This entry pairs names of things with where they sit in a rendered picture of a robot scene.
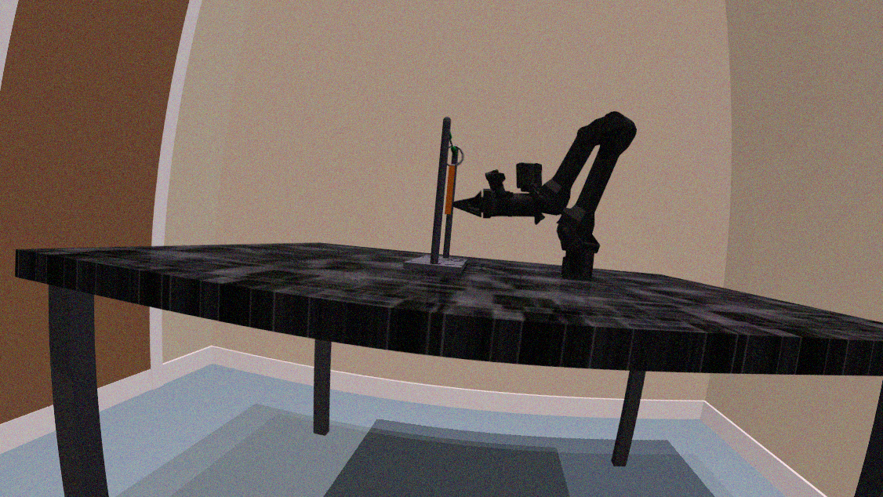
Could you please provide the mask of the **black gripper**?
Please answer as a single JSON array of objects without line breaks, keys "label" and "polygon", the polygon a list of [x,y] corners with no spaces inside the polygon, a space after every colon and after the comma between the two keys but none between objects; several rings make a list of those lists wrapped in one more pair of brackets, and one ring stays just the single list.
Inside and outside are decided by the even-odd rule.
[{"label": "black gripper", "polygon": [[452,206],[480,217],[483,212],[483,218],[518,216],[517,192],[507,192],[507,194],[496,196],[496,192],[492,189],[483,189],[482,196],[481,192],[479,192],[475,198],[453,201]]}]

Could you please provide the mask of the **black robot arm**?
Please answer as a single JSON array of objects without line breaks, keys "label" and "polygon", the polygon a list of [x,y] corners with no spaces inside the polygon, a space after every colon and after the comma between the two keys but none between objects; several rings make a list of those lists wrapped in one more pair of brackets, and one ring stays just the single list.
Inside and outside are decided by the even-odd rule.
[{"label": "black robot arm", "polygon": [[[565,279],[593,281],[594,254],[601,246],[593,235],[594,213],[618,157],[631,145],[637,128],[629,118],[613,111],[577,132],[558,172],[544,185],[542,164],[516,164],[517,188],[521,188],[521,192],[529,192],[517,192],[517,214],[518,217],[534,217],[535,225],[545,219],[543,214],[561,214],[556,222],[562,250],[566,251],[561,275]],[[600,145],[600,151],[579,200],[571,209],[566,208],[572,195],[572,185],[597,145]]]}]

